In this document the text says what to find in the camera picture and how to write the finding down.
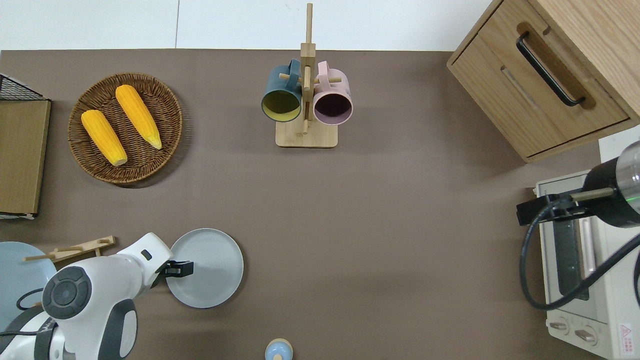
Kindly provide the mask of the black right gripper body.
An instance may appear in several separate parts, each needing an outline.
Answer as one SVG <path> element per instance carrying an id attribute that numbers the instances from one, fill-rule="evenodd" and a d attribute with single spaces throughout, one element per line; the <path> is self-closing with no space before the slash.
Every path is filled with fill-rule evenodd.
<path id="1" fill-rule="evenodd" d="M 551 204 L 549 210 L 544 214 L 544 222 L 561 222 L 581 219 L 586 217 L 586 208 L 577 200 L 573 199 L 576 193 L 546 194 L 544 200 L 547 205 Z"/>

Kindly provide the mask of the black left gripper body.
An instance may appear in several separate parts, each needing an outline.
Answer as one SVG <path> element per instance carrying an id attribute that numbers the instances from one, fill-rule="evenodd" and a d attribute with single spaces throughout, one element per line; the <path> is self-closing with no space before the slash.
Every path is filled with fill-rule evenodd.
<path id="1" fill-rule="evenodd" d="M 194 273 L 195 264 L 191 260 L 167 260 L 160 266 L 158 278 L 183 278 Z"/>

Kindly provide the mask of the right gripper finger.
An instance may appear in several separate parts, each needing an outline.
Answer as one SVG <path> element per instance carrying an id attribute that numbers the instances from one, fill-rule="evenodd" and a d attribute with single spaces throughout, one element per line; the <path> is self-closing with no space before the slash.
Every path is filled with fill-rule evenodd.
<path id="1" fill-rule="evenodd" d="M 548 199 L 531 199 L 516 205 L 516 217 L 520 226 L 530 225 L 535 217 L 548 205 Z"/>

